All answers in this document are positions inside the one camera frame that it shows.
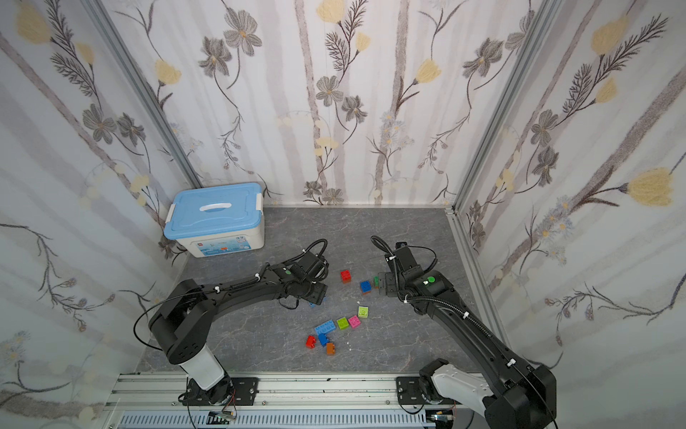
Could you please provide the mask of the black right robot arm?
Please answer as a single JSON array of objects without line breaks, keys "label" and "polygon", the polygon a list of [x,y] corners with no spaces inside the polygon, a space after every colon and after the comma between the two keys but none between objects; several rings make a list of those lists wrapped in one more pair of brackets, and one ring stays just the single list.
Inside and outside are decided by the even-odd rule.
[{"label": "black right robot arm", "polygon": [[435,359],[418,375],[425,403],[457,402],[482,416],[491,428],[557,424],[557,379],[548,366],[533,366],[505,345],[473,314],[445,275],[419,265],[407,243],[391,247],[378,236],[371,242],[384,254],[397,299],[443,327],[480,370],[479,375],[470,375],[446,359]]}]

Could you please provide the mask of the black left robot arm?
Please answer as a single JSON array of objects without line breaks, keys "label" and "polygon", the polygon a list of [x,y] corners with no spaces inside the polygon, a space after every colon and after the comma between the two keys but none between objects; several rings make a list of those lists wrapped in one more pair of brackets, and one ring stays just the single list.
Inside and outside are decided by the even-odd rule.
[{"label": "black left robot arm", "polygon": [[264,264],[244,280],[199,285],[181,282],[150,317],[148,329],[169,363],[179,366],[202,391],[228,384],[230,377],[207,346],[212,324],[230,312],[267,300],[293,298],[320,305],[329,273],[326,239],[312,242],[301,253],[279,264]]}]

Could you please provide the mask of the lime green lego brick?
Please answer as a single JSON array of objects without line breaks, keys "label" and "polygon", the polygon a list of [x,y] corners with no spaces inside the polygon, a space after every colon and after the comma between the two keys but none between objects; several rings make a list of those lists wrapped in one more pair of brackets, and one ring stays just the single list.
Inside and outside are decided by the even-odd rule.
[{"label": "lime green lego brick", "polygon": [[348,320],[345,317],[338,319],[336,323],[339,327],[339,330],[346,330],[348,329],[348,327],[350,327],[350,324],[348,323]]}]

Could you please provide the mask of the light blue long brick studs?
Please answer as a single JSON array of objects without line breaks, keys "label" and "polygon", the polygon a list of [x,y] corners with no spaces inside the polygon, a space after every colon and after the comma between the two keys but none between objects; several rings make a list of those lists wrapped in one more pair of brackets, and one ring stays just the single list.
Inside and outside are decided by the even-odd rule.
[{"label": "light blue long brick studs", "polygon": [[337,326],[334,323],[334,321],[329,320],[329,321],[324,322],[321,325],[318,325],[315,328],[315,332],[318,335],[326,335],[326,334],[329,334],[330,332],[334,332],[336,330],[336,328],[337,328]]}]

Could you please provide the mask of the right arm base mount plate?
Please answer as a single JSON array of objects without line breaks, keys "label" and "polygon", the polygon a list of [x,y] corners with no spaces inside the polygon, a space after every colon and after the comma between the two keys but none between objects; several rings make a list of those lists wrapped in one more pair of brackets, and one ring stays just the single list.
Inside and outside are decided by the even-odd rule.
[{"label": "right arm base mount plate", "polygon": [[432,382],[421,375],[398,376],[395,379],[398,404],[401,406],[420,406],[429,404]]}]

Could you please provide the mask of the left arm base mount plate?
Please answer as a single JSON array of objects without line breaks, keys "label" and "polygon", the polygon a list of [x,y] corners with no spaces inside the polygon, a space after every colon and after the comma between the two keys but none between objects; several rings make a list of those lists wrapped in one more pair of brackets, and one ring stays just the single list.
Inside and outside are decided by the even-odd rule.
[{"label": "left arm base mount plate", "polygon": [[179,397],[184,406],[253,406],[258,393],[258,377],[224,377],[216,386],[203,390],[189,379],[186,390]]}]

